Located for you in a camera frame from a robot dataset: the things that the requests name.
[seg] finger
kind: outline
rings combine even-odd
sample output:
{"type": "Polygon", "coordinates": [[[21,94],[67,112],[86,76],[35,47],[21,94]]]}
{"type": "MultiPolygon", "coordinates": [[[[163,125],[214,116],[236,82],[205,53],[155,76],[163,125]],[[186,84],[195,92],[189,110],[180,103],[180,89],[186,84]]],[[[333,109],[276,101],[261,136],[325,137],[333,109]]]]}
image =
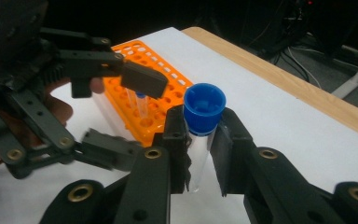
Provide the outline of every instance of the finger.
{"type": "Polygon", "coordinates": [[[71,106],[51,95],[46,98],[45,105],[62,125],[65,125],[66,121],[74,114],[74,110],[71,106]]]}
{"type": "Polygon", "coordinates": [[[11,117],[7,112],[0,110],[0,117],[5,121],[10,131],[17,137],[23,146],[35,146],[40,140],[31,129],[20,119],[11,117]]]}
{"type": "Polygon", "coordinates": [[[89,88],[95,93],[103,93],[104,92],[104,85],[103,80],[100,77],[94,77],[91,79],[89,83],[89,88]]]}

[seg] human hand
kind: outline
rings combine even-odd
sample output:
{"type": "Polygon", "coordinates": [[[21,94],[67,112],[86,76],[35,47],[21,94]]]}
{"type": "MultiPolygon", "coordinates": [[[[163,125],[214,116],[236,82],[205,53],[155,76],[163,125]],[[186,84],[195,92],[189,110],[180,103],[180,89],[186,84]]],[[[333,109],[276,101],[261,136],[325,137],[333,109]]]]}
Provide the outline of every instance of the human hand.
{"type": "MultiPolygon", "coordinates": [[[[71,118],[73,109],[67,103],[51,96],[51,92],[68,82],[69,79],[63,79],[46,86],[45,106],[62,125],[65,125],[66,121],[71,118]]],[[[97,77],[91,80],[89,87],[95,93],[104,91],[103,82],[97,77]]],[[[0,111],[0,117],[7,123],[8,128],[18,137],[22,144],[29,147],[35,147],[40,144],[40,140],[21,120],[15,119],[3,111],[0,111]]]]}

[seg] orange plastic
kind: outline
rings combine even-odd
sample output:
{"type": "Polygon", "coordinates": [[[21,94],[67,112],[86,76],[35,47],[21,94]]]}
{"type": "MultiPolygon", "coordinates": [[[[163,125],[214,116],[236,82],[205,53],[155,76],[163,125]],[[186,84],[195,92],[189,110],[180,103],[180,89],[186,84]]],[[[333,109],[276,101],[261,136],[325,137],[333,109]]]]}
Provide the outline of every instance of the orange plastic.
{"type": "Polygon", "coordinates": [[[175,105],[183,104],[185,91],[193,83],[142,41],[131,41],[112,47],[112,50],[121,53],[125,60],[151,67],[168,78],[167,88],[160,99],[146,97],[148,113],[142,118],[136,106],[130,102],[128,90],[119,85],[120,77],[103,79],[106,87],[105,95],[125,122],[126,128],[144,147],[149,147],[154,134],[164,131],[167,110],[175,105]]]}

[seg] table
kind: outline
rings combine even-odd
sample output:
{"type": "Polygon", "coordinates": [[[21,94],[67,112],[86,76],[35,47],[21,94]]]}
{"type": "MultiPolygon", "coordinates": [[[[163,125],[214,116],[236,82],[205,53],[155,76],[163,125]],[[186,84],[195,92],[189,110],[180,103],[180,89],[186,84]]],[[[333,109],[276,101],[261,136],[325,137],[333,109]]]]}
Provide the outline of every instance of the table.
{"type": "Polygon", "coordinates": [[[199,27],[187,28],[183,32],[208,48],[229,58],[234,63],[257,74],[266,81],[289,92],[298,99],[358,132],[358,107],[350,105],[298,77],[291,76],[282,69],[254,56],[254,54],[199,27]]]}
{"type": "MultiPolygon", "coordinates": [[[[139,39],[194,83],[221,88],[255,143],[279,149],[310,183],[332,192],[338,182],[358,181],[355,107],[200,28],[169,28],[139,39]]],[[[131,138],[103,95],[75,100],[68,85],[53,93],[74,108],[67,129],[76,139],[88,128],[131,138]]],[[[107,186],[126,174],[74,162],[16,180],[1,165],[0,223],[36,223],[67,184],[94,179],[107,186]]],[[[172,223],[249,223],[241,196],[221,198],[211,158],[200,192],[172,195],[171,209],[172,223]]]]}

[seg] wooden table edge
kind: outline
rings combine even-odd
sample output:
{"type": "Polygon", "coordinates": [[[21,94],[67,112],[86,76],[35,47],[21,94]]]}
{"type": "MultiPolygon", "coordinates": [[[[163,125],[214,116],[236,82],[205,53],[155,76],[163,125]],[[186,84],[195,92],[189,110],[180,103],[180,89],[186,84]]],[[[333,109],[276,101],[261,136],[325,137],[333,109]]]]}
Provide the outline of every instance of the wooden table edge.
{"type": "Polygon", "coordinates": [[[271,63],[265,62],[254,56],[254,54],[202,28],[190,27],[182,32],[199,41],[202,45],[225,56],[234,63],[264,78],[269,83],[289,92],[306,104],[313,106],[329,117],[358,132],[358,107],[283,71],[271,63]]]}

